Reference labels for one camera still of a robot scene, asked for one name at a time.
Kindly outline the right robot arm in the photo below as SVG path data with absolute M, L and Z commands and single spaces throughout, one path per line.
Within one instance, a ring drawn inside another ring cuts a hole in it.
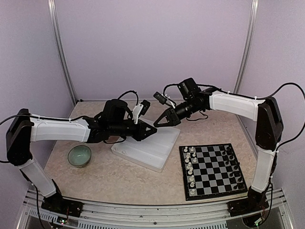
M 244 200 L 244 208 L 249 212 L 255 211 L 261 206 L 271 184 L 276 167 L 276 149 L 284 129 L 276 99 L 272 96 L 258 99 L 233 95 L 214 86 L 201 90 L 193 78 L 180 82 L 177 87 L 184 102 L 166 109 L 154 122 L 154 127 L 177 126 L 181 120 L 206 110 L 224 111 L 256 122 L 257 163 L 252 185 Z

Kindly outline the white divided plastic tray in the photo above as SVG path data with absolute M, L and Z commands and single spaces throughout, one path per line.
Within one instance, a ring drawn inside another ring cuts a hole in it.
M 180 134 L 180 129 L 174 127 L 161 127 L 157 133 L 138 142 L 128 137 L 122 143 L 111 147 L 125 150 L 128 154 L 117 155 L 137 165 L 161 173 Z

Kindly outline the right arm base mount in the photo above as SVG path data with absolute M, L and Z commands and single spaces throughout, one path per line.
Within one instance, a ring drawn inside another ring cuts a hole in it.
M 240 216 L 256 211 L 260 211 L 266 208 L 269 208 L 267 200 L 263 200 L 261 203 L 253 204 L 247 198 L 229 201 L 227 203 L 228 212 L 231 217 Z

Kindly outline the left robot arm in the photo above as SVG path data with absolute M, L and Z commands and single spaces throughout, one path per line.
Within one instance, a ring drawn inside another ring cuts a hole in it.
M 67 207 L 56 182 L 44 171 L 31 153 L 35 142 L 73 141 L 86 144 L 108 143 L 111 137 L 122 141 L 131 137 L 140 142 L 155 134 L 157 129 L 140 119 L 151 104 L 143 100 L 133 109 L 121 99 L 106 101 L 103 110 L 89 117 L 55 118 L 31 114 L 20 109 L 1 123 L 12 121 L 6 132 L 7 163 L 16 166 L 23 176 L 43 195 L 50 207 L 62 212 Z

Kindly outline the black white chess board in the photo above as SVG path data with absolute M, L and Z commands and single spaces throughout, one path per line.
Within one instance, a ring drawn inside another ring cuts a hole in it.
M 179 153 L 183 171 L 183 184 L 185 192 L 185 200 L 195 201 L 210 198 L 220 198 L 230 195 L 236 195 L 246 192 L 226 192 L 224 183 L 221 178 L 221 172 L 218 165 L 218 156 L 220 156 L 220 145 L 197 145 L 197 146 L 180 146 Z M 190 148 L 194 147 L 194 152 L 190 152 Z M 188 169 L 186 168 L 188 163 L 185 163 L 186 154 L 183 150 L 187 148 L 190 153 L 190 162 L 192 163 L 194 181 L 190 181 L 191 175 L 188 175 Z M 190 183 L 194 182 L 194 187 L 190 187 Z M 193 195 L 190 194 L 190 190 L 195 189 Z

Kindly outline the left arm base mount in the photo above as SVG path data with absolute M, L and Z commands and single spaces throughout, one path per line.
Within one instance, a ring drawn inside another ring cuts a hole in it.
M 44 199 L 42 209 L 56 212 L 66 216 L 79 218 L 82 212 L 83 203 L 69 199 Z

